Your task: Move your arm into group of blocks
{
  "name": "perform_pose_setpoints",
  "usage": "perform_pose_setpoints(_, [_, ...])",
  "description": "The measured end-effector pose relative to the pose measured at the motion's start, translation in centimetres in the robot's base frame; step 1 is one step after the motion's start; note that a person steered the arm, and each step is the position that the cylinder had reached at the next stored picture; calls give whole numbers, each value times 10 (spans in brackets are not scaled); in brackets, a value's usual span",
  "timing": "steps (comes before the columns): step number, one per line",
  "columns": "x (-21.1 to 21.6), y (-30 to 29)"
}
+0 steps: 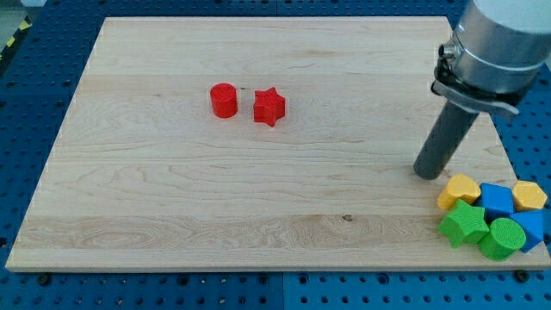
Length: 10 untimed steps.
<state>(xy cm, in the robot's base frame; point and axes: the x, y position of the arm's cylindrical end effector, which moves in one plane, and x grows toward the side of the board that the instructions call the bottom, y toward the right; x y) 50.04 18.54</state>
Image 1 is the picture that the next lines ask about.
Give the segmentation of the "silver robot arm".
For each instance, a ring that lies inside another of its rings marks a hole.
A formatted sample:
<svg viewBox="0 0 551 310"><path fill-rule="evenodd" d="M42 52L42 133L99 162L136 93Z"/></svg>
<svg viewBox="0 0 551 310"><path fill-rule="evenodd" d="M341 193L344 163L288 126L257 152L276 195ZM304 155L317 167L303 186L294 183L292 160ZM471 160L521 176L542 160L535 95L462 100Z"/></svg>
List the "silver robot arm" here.
<svg viewBox="0 0 551 310"><path fill-rule="evenodd" d="M431 90L468 113L513 119L550 54L550 0L470 0L438 50Z"/></svg>

